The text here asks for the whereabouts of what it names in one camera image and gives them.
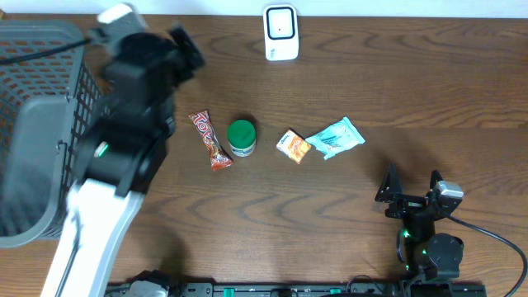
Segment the orange snack packet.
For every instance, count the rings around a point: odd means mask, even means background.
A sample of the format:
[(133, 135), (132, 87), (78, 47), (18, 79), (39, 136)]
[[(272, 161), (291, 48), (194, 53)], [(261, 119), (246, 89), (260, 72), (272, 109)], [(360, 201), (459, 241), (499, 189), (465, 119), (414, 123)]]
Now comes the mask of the orange snack packet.
[(311, 145), (293, 130), (287, 130), (276, 144), (276, 148), (288, 158), (300, 164)]

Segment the green lid jar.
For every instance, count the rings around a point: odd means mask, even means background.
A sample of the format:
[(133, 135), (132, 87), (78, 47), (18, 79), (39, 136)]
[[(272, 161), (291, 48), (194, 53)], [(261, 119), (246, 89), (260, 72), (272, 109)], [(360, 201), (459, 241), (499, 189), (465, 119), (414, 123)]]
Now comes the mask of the green lid jar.
[(238, 157), (252, 154), (257, 143), (257, 131), (248, 120), (236, 120), (228, 128), (228, 141), (231, 151)]

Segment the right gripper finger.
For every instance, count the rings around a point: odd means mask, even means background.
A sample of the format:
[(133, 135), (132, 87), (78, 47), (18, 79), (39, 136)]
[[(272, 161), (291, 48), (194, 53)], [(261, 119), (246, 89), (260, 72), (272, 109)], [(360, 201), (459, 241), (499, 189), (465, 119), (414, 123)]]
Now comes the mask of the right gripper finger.
[(384, 175), (379, 190), (376, 193), (375, 201), (380, 203), (391, 203), (396, 201), (403, 194), (403, 188), (393, 163)]
[(438, 192), (438, 183), (443, 181), (443, 177), (439, 173), (438, 170), (433, 170), (431, 172), (431, 179), (430, 179), (430, 191), (431, 192)]

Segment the red chocolate bar wrapper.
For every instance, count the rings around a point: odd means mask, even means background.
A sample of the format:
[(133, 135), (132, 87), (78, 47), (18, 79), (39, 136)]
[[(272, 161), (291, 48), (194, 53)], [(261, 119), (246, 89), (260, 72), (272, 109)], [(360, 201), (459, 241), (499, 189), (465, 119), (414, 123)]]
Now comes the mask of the red chocolate bar wrapper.
[(200, 136), (209, 151), (211, 169), (213, 171), (218, 171), (230, 167), (233, 164), (233, 159), (220, 145), (214, 126), (210, 120), (210, 113), (207, 110), (198, 111), (191, 113), (189, 118), (200, 133)]

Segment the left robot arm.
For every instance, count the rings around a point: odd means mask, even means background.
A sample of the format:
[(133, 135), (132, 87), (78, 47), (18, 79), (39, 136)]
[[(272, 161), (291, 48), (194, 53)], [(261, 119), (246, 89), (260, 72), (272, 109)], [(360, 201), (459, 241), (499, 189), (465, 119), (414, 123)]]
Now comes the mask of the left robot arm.
[(174, 92), (205, 64), (182, 26), (122, 38), (102, 72), (111, 90), (78, 141), (73, 184), (43, 296), (102, 296), (120, 245), (175, 132)]

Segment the teal wet wipes pack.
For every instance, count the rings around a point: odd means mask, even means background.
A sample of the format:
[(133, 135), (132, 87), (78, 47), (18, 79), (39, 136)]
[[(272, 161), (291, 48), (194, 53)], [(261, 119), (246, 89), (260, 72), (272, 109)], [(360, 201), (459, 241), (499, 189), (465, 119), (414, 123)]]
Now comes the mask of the teal wet wipes pack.
[(305, 141), (313, 145), (324, 160), (365, 143), (364, 137), (346, 116)]

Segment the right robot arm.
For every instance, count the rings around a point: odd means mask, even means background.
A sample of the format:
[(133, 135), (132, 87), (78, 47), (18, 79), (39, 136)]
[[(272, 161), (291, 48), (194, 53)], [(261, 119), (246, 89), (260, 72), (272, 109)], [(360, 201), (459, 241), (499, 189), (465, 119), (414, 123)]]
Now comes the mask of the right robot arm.
[(441, 286), (460, 276), (464, 243), (448, 233), (438, 233), (435, 222), (450, 215), (463, 201), (461, 187), (431, 172), (430, 188), (423, 196), (405, 194), (396, 168), (384, 175), (375, 201), (387, 203), (385, 216), (403, 223), (397, 235), (397, 255), (408, 271), (399, 282), (402, 296), (441, 294)]

